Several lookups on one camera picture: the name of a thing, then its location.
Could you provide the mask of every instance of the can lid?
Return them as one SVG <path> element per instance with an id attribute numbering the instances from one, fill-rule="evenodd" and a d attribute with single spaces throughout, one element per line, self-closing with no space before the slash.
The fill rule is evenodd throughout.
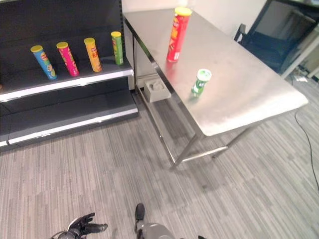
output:
<path id="1" fill-rule="evenodd" d="M 59 48 L 59 49 L 63 49 L 65 47 L 67 47 L 67 46 L 68 46 L 68 43 L 65 42 L 65 41 L 61 41 L 58 44 L 56 44 L 56 47 Z"/>
<path id="2" fill-rule="evenodd" d="M 119 31 L 112 31 L 111 32 L 111 36 L 112 37 L 119 37 L 119 36 L 121 36 L 122 34 L 119 32 Z"/>
<path id="3" fill-rule="evenodd" d="M 190 9 L 187 8 L 187 7 L 181 7 L 181 6 L 179 6 L 179 7 L 175 8 L 175 13 L 176 13 L 177 15 L 180 15 L 180 16 L 190 16 L 191 13 L 192 13 L 192 10 L 190 10 Z"/>
<path id="4" fill-rule="evenodd" d="M 93 37 L 88 37 L 88 38 L 84 39 L 85 44 L 90 44 L 90 43 L 94 43 L 94 42 L 95 42 L 95 40 Z"/>
<path id="5" fill-rule="evenodd" d="M 197 78 L 200 81 L 209 81 L 211 78 L 211 72 L 207 69 L 199 69 L 197 72 Z"/>
<path id="6" fill-rule="evenodd" d="M 36 46 L 31 47 L 30 50 L 31 50 L 32 52 L 38 52 L 38 51 L 43 50 L 43 47 L 40 46 L 40 45 L 36 45 Z"/>

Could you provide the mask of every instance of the white shelf edge strip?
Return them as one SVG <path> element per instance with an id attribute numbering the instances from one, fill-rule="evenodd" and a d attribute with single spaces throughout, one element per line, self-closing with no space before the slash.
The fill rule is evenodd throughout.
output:
<path id="1" fill-rule="evenodd" d="M 14 91 L 14 92 L 6 93 L 6 94 L 1 94 L 0 102 L 7 102 L 9 100 L 13 100 L 23 96 L 34 95 L 34 94 L 47 92 L 47 91 L 54 91 L 54 90 L 64 89 L 64 88 L 69 88 L 74 86 L 85 86 L 88 84 L 92 84 L 92 83 L 96 83 L 96 82 L 100 82 L 100 81 L 104 81 L 108 79 L 129 76 L 129 75 L 132 75 L 133 73 L 134 73 L 133 70 L 130 69 L 125 71 L 118 71 L 118 72 L 107 73 L 103 75 L 83 77 L 83 78 L 79 78 L 75 80 L 57 82 L 57 83 L 49 84 L 45 86 L 38 86 L 38 87 L 29 88 L 29 89 Z"/>
<path id="2" fill-rule="evenodd" d="M 67 124 L 64 126 L 60 126 L 60 127 L 56 127 L 56 128 L 52 128 L 52 129 L 47 129 L 44 131 L 35 132 L 35 133 L 21 136 L 18 138 L 10 139 L 9 144 L 18 143 L 18 142 L 26 141 L 26 140 L 33 139 L 33 138 L 45 137 L 45 136 L 51 135 L 53 133 L 58 133 L 58 132 L 62 132 L 62 131 L 68 130 L 68 129 L 77 128 L 77 127 L 81 127 L 81 126 L 85 126 L 85 125 L 89 125 L 89 124 L 93 124 L 93 123 L 101 123 L 102 121 L 114 119 L 114 118 L 121 117 L 121 116 L 130 115 L 130 114 L 137 113 L 137 112 L 138 112 L 138 109 L 135 108 L 135 109 L 131 109 L 131 110 L 127 110 L 127 111 L 123 111 L 123 112 L 119 112 L 119 113 L 114 113 L 114 114 L 107 115 L 107 116 L 101 116 L 101 117 L 96 117 L 93 119 L 88 119 L 85 121 L 80 121 L 77 123 Z"/>
<path id="3" fill-rule="evenodd" d="M 6 141 L 1 141 L 1 142 L 0 142 L 0 147 L 3 147 L 3 146 L 7 146 Z"/>

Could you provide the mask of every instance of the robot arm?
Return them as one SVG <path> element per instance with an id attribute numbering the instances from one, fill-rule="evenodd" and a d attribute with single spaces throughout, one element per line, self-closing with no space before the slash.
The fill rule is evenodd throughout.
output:
<path id="1" fill-rule="evenodd" d="M 87 234 L 100 233 L 106 230 L 107 224 L 89 223 L 93 220 L 95 213 L 90 213 L 80 218 L 76 218 L 68 227 L 68 231 L 61 232 L 57 239 L 82 239 Z"/>

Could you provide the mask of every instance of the shelf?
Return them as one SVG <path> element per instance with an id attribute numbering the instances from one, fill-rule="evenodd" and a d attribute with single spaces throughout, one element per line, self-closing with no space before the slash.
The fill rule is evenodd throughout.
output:
<path id="1" fill-rule="evenodd" d="M 12 114 L 10 132 L 6 135 L 9 134 L 9 145 L 13 145 L 137 114 L 131 93 L 122 90 Z M 2 127 L 4 125 L 1 125 L 1 135 L 5 133 Z"/>
<path id="2" fill-rule="evenodd" d="M 10 132 L 11 116 L 0 117 L 0 147 L 7 146 Z"/>
<path id="3" fill-rule="evenodd" d="M 115 64 L 114 57 L 101 58 L 100 61 L 101 72 L 93 72 L 89 61 L 80 61 L 77 63 L 80 74 L 76 77 L 71 77 L 68 74 L 64 64 L 58 65 L 55 67 L 58 75 L 57 80 L 49 80 L 40 66 L 36 69 L 1 76 L 3 88 L 0 90 L 0 102 L 49 91 L 85 86 L 130 76 L 134 73 L 127 59 L 124 60 L 124 64 L 121 66 Z"/>

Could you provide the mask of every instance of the striped carpet floor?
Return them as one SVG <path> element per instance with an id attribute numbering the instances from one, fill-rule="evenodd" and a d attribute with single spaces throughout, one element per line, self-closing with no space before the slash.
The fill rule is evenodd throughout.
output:
<path id="1" fill-rule="evenodd" d="M 319 175 L 319 87 L 294 82 L 310 103 L 297 117 Z M 258 126 L 229 151 L 181 164 L 169 160 L 148 114 L 44 141 L 0 156 L 0 238 L 49 238 L 75 217 L 108 223 L 92 239 L 134 238 L 135 205 L 176 238 L 317 239 L 319 193 L 307 139 L 289 113 Z M 171 103 L 156 103 L 178 154 L 192 131 Z M 206 140 L 216 146 L 233 135 Z"/>

